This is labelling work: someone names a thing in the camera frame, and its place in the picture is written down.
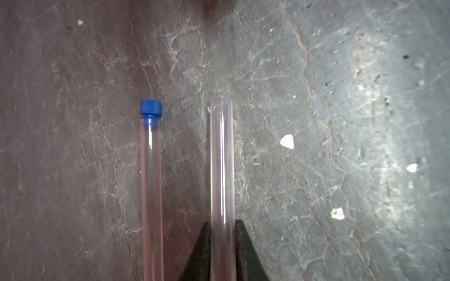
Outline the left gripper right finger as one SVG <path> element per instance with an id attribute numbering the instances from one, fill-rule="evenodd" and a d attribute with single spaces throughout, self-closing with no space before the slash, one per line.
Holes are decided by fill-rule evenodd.
<path id="1" fill-rule="evenodd" d="M 236 220 L 234 235 L 237 280 L 270 281 L 242 220 Z"/>

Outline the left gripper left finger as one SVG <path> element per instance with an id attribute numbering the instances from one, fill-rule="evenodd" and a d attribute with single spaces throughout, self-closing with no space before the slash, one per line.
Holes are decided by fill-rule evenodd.
<path id="1" fill-rule="evenodd" d="M 205 222 L 179 281 L 210 281 L 212 227 Z"/>

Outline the clear test tube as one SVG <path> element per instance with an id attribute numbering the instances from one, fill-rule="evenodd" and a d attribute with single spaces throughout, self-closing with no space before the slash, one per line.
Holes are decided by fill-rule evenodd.
<path id="1" fill-rule="evenodd" d="M 140 126 L 140 166 L 144 280 L 164 280 L 161 125 L 144 115 Z"/>
<path id="2" fill-rule="evenodd" d="M 212 281 L 235 281 L 234 133 L 230 98 L 210 103 L 210 222 Z"/>

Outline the blue rubber stopper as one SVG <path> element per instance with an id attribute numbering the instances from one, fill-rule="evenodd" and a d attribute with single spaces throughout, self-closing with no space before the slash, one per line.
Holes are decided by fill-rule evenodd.
<path id="1" fill-rule="evenodd" d="M 151 130 L 158 129 L 162 116 L 162 104 L 155 100 L 141 100 L 139 108 L 144 127 Z"/>

